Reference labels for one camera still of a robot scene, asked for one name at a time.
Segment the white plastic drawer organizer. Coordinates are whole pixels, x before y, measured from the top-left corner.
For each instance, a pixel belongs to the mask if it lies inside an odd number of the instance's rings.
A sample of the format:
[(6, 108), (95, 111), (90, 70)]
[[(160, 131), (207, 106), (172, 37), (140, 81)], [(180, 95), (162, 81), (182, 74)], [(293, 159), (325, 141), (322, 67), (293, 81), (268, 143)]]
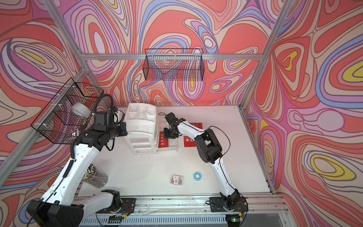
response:
[(127, 144), (134, 155), (158, 153), (159, 121), (157, 107), (144, 103), (130, 103), (125, 117)]

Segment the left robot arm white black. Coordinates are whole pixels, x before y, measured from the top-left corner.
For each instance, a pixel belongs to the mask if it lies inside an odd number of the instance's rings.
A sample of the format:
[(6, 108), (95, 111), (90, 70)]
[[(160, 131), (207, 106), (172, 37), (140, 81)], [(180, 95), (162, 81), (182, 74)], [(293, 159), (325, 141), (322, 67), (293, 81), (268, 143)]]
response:
[(126, 136), (125, 122), (113, 127), (99, 129), (91, 126), (71, 143), (71, 157), (55, 182), (41, 196), (31, 200), (26, 211), (41, 227), (77, 227), (81, 221), (101, 210), (117, 212), (122, 208), (120, 193), (103, 190), (100, 194), (74, 202), (79, 184), (89, 166), (116, 137)]

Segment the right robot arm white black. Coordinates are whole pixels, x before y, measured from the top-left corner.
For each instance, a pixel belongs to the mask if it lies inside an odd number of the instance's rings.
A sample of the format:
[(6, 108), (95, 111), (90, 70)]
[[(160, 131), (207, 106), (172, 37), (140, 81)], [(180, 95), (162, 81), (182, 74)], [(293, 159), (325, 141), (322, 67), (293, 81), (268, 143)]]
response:
[(241, 194), (228, 176), (223, 161), (223, 149), (214, 131), (211, 128), (201, 129), (193, 126), (184, 118), (176, 118), (173, 113), (166, 115), (165, 119), (168, 127), (164, 128), (164, 137), (177, 139), (180, 136), (187, 136), (194, 140), (199, 157), (211, 167), (217, 179), (223, 206), (228, 211), (233, 210)]

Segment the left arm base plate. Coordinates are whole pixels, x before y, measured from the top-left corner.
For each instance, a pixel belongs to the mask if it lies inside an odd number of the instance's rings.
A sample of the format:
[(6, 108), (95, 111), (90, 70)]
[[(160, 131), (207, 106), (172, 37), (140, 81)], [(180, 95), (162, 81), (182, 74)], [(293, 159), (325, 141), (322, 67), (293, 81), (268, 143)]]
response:
[(121, 198), (118, 204), (102, 209), (97, 214), (131, 214), (135, 210), (135, 204), (136, 198)]

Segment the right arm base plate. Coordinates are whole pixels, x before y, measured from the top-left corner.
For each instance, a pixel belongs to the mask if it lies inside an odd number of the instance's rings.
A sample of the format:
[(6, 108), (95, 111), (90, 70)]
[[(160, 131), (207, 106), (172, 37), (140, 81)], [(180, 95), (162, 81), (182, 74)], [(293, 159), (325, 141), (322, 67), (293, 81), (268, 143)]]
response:
[(238, 212), (244, 214), (249, 211), (247, 200), (243, 196), (234, 201), (227, 201), (222, 197), (210, 197), (206, 204), (210, 206), (211, 212)]

